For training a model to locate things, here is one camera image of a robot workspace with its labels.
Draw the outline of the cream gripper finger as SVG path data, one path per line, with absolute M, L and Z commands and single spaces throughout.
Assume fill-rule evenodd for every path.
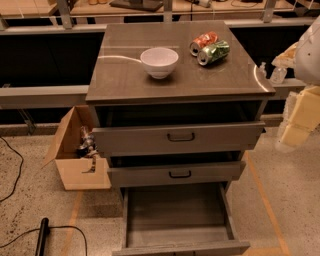
M 300 93 L 290 92 L 279 126 L 279 147 L 299 147 L 319 124 L 320 87 L 309 86 Z

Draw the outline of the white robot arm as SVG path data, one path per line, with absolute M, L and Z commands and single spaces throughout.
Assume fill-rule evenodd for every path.
M 290 152 L 301 146 L 320 124 L 320 16 L 272 64 L 292 68 L 295 78 L 307 85 L 300 93 L 289 94 L 279 127 L 276 148 Z

